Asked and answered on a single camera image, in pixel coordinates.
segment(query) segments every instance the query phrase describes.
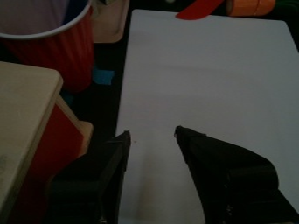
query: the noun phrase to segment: red object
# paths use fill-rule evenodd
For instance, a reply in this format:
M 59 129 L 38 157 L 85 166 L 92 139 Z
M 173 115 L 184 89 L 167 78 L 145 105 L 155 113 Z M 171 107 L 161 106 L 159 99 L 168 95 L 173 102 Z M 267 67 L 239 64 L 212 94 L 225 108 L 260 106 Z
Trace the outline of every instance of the red object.
M 63 87 L 77 93 L 91 83 L 93 66 L 93 40 L 91 10 L 65 31 L 33 39 L 1 38 L 16 58 L 29 66 L 48 67 L 60 72 Z
M 81 133 L 60 107 L 54 105 L 13 205 L 9 224 L 41 223 L 52 176 L 79 157 L 81 144 Z
M 176 14 L 176 17 L 187 20 L 205 18 L 216 10 L 223 1 L 224 0 L 196 0 Z

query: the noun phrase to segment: wooden table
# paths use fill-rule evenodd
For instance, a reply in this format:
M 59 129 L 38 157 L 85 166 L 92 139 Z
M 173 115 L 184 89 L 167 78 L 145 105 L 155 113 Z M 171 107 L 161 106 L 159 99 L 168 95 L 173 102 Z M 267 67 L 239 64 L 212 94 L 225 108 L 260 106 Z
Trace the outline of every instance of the wooden table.
M 54 172 L 88 148 L 92 125 L 77 120 L 60 98 L 61 83 L 61 76 L 54 70 L 0 62 L 2 223 L 12 209 L 20 219 L 24 218 L 20 209 L 26 207 L 22 200 L 32 191 L 28 188 L 33 183 L 30 179 L 42 182 L 42 192 Z M 38 204 L 33 205 L 38 201 L 33 200 L 33 197 L 38 198 L 38 193 L 30 193 L 29 206 L 40 207 Z M 42 217 L 42 213 L 38 211 L 34 217 Z

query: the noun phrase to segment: orange object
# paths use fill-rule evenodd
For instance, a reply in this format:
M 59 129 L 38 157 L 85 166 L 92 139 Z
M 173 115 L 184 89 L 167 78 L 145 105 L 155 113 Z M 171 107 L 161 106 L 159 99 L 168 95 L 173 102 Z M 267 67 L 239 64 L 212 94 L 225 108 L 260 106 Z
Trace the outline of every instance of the orange object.
M 231 17 L 252 16 L 257 9 L 257 0 L 228 0 L 227 13 Z
M 276 0 L 259 0 L 255 16 L 264 16 L 276 6 Z
M 227 13 L 231 17 L 264 16 L 275 4 L 276 0 L 228 0 Z
M 179 19 L 193 20 L 205 18 L 220 6 L 223 0 L 196 0 L 183 11 L 176 14 Z

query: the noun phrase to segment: cup rim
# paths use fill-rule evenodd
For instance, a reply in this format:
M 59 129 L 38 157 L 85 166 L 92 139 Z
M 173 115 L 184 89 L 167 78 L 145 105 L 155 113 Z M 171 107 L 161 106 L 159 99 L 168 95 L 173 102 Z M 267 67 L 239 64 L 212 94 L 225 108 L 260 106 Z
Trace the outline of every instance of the cup rim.
M 67 24 L 64 24 L 63 26 L 57 27 L 53 30 L 34 33 L 34 34 L 25 34 L 25 35 L 14 35 L 14 34 L 6 34 L 6 33 L 0 32 L 0 38 L 14 39 L 14 40 L 29 40 L 29 39 L 48 38 L 49 36 L 53 36 L 54 34 L 68 30 L 83 19 L 83 17 L 88 13 L 89 6 L 91 6 L 91 0 L 88 0 L 87 5 L 85 5 L 83 11 L 80 12 L 80 14 Z

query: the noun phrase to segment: red plastic cup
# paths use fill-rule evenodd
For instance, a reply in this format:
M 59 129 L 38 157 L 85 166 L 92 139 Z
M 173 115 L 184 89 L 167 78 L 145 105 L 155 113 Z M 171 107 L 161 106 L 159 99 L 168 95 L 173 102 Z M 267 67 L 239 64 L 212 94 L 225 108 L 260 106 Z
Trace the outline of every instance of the red plastic cup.
M 87 88 L 93 66 L 91 0 L 4 0 L 0 21 L 0 41 L 21 63 L 57 70 L 69 92 Z

